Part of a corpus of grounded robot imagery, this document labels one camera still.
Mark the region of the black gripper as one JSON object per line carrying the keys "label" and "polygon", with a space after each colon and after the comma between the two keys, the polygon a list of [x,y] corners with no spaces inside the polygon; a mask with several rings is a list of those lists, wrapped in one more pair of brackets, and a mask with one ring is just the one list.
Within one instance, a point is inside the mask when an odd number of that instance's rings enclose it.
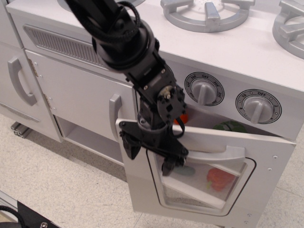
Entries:
{"label": "black gripper", "polygon": [[130,159],[135,159],[143,147],[165,159],[162,164],[162,175],[169,176],[174,168],[183,166],[189,151],[179,142],[185,133],[185,126],[178,120],[181,133],[174,134],[172,125],[165,125],[161,129],[146,129],[138,122],[121,121],[119,135],[123,141],[123,147]]}

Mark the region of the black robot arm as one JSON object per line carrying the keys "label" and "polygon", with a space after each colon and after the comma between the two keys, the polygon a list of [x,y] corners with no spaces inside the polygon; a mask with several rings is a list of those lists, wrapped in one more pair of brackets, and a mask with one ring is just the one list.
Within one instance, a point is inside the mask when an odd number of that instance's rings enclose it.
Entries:
{"label": "black robot arm", "polygon": [[185,94],[172,70],[159,55],[159,42],[135,6],[113,0],[69,0],[67,5],[92,36],[96,54],[105,66],[124,74],[140,95],[137,122],[119,123],[120,136],[130,159],[141,148],[164,158],[162,173],[170,175],[186,162],[188,150],[173,133],[186,112]]}

